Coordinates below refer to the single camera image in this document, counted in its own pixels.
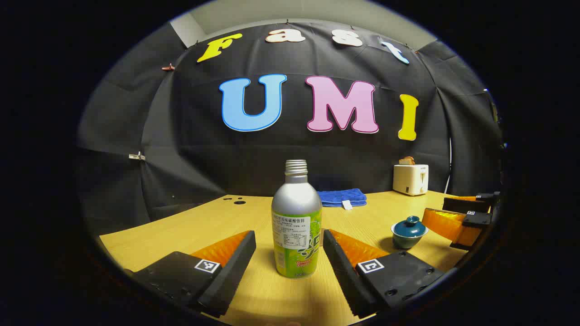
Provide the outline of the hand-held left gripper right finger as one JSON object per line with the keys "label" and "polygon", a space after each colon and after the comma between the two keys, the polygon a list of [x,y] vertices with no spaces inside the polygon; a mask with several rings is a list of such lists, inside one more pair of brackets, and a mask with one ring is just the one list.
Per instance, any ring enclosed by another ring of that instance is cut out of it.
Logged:
{"label": "hand-held left gripper right finger", "polygon": [[405,250],[386,252],[335,230],[324,231],[323,248],[353,315],[413,309],[447,274]]}

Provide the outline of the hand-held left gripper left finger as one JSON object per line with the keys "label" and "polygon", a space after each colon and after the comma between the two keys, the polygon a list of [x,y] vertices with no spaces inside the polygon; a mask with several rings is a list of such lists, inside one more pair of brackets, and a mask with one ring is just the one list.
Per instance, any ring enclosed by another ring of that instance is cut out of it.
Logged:
{"label": "hand-held left gripper left finger", "polygon": [[247,230],[195,253],[174,251],[125,272],[177,305],[218,318],[226,314],[255,249],[255,232]]}

